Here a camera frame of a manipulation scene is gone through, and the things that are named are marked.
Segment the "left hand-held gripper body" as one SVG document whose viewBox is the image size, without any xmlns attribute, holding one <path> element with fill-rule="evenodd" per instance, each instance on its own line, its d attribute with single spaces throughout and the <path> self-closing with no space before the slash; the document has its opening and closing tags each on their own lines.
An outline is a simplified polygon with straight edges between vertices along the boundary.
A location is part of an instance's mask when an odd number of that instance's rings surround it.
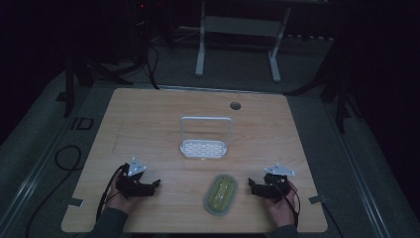
<svg viewBox="0 0 420 238">
<path fill-rule="evenodd" d="M 145 186 L 140 182 L 145 171 L 146 167 L 136 158 L 131 158 L 128 164 L 122 166 L 122 171 L 116 181 L 116 187 L 125 198 L 148 194 Z"/>
</svg>

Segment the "person's right hand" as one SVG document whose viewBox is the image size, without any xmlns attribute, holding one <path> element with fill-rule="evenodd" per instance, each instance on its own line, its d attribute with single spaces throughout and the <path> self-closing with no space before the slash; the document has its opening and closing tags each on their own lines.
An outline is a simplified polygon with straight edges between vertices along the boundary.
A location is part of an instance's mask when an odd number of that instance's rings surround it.
<svg viewBox="0 0 420 238">
<path fill-rule="evenodd" d="M 297 188 L 291 181 L 288 184 L 291 187 L 291 191 L 281 201 L 274 203 L 267 198 L 262 200 L 262 204 L 276 228 L 288 225 L 296 226 L 295 196 Z"/>
</svg>

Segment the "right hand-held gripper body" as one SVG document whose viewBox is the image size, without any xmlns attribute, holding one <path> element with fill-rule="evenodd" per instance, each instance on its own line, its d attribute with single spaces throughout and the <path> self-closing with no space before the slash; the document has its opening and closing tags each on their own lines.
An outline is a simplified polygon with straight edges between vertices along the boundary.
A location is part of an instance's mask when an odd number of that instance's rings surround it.
<svg viewBox="0 0 420 238">
<path fill-rule="evenodd" d="M 295 171 L 281 164 L 275 164 L 263 170 L 265 171 L 263 197 L 272 202 L 279 202 L 282 199 L 288 201 L 287 195 L 292 191 L 288 177 L 294 176 Z"/>
</svg>

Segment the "white metal stand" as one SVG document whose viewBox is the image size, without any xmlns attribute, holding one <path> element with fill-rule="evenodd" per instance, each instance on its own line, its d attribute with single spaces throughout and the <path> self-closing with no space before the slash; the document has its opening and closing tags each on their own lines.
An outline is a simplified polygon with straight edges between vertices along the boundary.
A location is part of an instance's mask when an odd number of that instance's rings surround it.
<svg viewBox="0 0 420 238">
<path fill-rule="evenodd" d="M 195 75 L 202 76 L 205 65 L 205 34 L 223 33 L 233 35 L 270 37 L 275 39 L 272 49 L 267 52 L 271 77 L 274 82 L 280 82 L 280 71 L 277 63 L 277 53 L 284 37 L 285 28 L 291 13 L 291 8 L 286 7 L 281 21 L 255 20 L 244 18 L 231 18 L 212 16 L 206 13 L 206 0 L 201 0 L 199 48 L 196 60 Z"/>
</svg>

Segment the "person's left hand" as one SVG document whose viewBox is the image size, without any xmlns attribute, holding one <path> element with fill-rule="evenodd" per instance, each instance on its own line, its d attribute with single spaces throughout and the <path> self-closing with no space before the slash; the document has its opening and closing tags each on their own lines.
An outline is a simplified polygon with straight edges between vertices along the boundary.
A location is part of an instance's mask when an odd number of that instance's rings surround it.
<svg viewBox="0 0 420 238">
<path fill-rule="evenodd" d="M 139 197 L 125 198 L 116 187 L 116 183 L 111 183 L 111 190 L 106 197 L 105 207 L 114 208 L 130 215 L 140 202 Z"/>
</svg>

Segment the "black tripod stand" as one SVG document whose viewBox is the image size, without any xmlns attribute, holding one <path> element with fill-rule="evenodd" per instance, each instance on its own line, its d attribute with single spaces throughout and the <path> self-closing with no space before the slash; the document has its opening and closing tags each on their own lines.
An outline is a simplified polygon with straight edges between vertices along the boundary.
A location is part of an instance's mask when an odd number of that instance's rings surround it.
<svg viewBox="0 0 420 238">
<path fill-rule="evenodd" d="M 297 89 L 284 92 L 284 95 L 298 96 L 324 84 L 325 87 L 320 94 L 320 99 L 324 103 L 331 103 L 334 99 L 337 100 L 335 123 L 339 131 L 344 134 L 344 119 L 348 114 L 346 101 L 350 80 L 351 73 L 345 67 L 321 66 L 312 81 Z"/>
<path fill-rule="evenodd" d="M 74 97 L 74 78 L 77 77 L 82 86 L 91 87 L 93 85 L 93 77 L 91 72 L 96 72 L 108 78 L 111 81 L 120 84 L 131 84 L 131 81 L 122 78 L 122 75 L 132 72 L 139 68 L 142 64 L 136 61 L 129 66 L 118 68 L 115 70 L 108 69 L 101 63 L 85 56 L 73 55 L 66 59 L 65 62 L 65 92 L 61 93 L 58 97 L 65 103 L 63 117 L 70 116 L 75 103 Z"/>
</svg>

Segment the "green oval lidded container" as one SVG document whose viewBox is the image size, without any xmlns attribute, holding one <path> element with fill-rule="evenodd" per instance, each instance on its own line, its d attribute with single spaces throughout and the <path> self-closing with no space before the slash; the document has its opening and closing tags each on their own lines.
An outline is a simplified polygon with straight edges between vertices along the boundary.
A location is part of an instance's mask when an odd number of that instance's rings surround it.
<svg viewBox="0 0 420 238">
<path fill-rule="evenodd" d="M 235 200 L 238 190 L 237 180 L 229 175 L 217 175 L 204 198 L 204 207 L 212 215 L 224 216 Z"/>
</svg>

